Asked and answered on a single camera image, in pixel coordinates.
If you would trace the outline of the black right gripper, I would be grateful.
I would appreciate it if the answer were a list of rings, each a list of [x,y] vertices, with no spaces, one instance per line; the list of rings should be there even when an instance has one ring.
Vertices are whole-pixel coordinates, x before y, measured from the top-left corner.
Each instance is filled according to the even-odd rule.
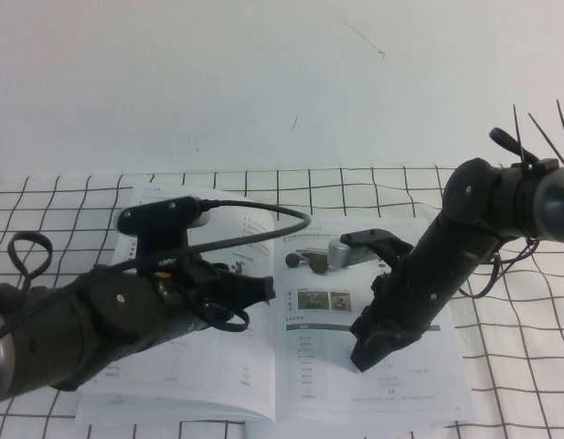
[[[451,289],[417,266],[399,262],[389,273],[378,275],[371,285],[373,299],[350,327],[356,344],[350,359],[359,371],[375,367],[390,354],[417,341],[451,300]],[[374,335],[381,330],[413,333]]]

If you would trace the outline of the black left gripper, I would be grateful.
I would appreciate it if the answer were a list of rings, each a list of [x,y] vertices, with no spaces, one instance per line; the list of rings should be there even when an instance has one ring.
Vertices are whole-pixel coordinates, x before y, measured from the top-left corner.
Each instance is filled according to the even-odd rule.
[[[272,276],[232,274],[199,256],[150,265],[146,279],[154,299],[146,308],[148,334],[192,334],[209,328],[243,332],[250,317],[239,307],[276,298]]]

